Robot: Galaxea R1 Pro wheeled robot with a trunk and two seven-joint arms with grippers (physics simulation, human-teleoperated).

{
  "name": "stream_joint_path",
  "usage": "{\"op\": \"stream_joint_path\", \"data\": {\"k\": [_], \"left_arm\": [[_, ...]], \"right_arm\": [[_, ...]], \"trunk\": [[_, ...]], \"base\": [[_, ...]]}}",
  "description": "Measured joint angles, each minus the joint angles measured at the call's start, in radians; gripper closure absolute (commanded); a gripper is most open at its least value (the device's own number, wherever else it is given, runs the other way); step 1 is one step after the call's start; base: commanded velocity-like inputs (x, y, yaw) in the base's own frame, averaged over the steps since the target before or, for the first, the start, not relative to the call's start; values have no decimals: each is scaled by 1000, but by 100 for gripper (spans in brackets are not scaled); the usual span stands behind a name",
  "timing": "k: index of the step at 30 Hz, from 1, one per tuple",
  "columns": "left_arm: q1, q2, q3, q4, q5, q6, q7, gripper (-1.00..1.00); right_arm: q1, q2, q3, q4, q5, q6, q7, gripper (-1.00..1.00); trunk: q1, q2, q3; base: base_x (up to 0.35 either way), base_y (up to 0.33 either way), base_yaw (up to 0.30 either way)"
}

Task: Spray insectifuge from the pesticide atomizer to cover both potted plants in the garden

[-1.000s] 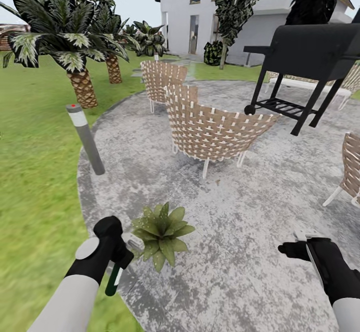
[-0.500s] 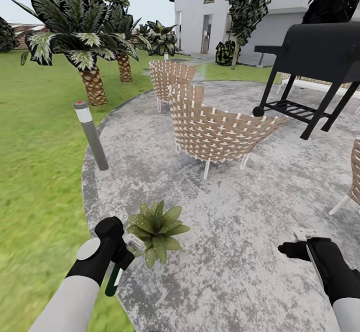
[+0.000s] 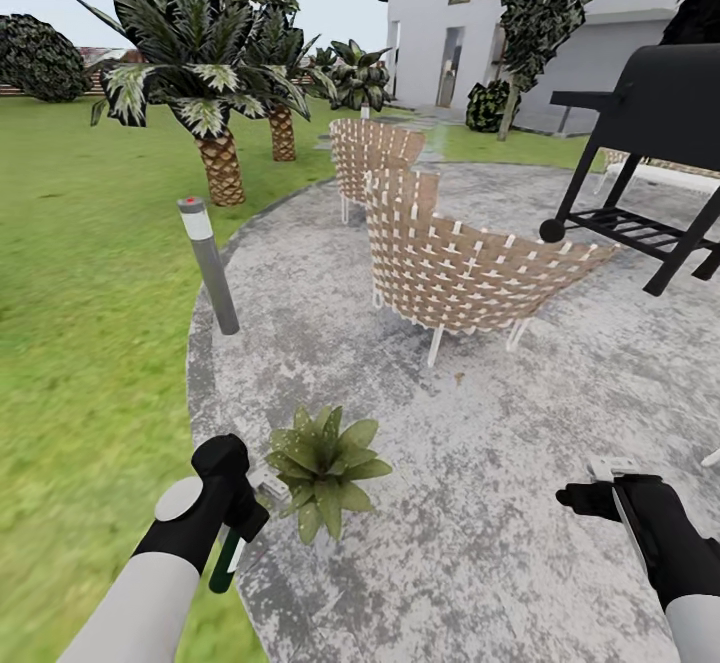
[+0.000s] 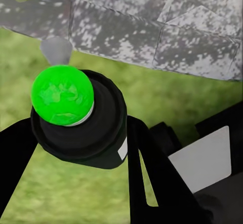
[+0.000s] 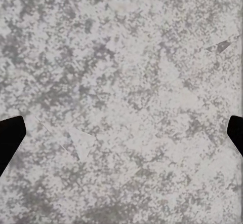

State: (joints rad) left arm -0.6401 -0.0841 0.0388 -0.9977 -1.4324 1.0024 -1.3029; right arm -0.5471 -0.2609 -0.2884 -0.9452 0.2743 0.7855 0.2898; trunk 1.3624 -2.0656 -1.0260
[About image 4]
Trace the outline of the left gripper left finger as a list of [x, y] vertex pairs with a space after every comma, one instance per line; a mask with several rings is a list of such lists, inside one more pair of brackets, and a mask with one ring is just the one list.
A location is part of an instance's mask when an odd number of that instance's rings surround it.
[[37, 144], [31, 118], [0, 132], [0, 218]]

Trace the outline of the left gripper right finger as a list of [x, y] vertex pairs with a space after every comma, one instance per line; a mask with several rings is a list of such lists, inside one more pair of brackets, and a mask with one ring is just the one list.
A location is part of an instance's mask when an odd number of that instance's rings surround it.
[[[127, 117], [130, 224], [212, 224], [145, 123]], [[141, 152], [157, 207], [147, 204]]]

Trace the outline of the insectifuge atomizer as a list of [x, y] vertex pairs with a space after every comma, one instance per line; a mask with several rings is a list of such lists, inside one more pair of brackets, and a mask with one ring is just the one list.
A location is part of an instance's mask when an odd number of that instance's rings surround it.
[[51, 67], [31, 89], [31, 128], [38, 143], [61, 161], [114, 169], [128, 154], [127, 106], [103, 74], [68, 65], [70, 40], [49, 37], [40, 48]]

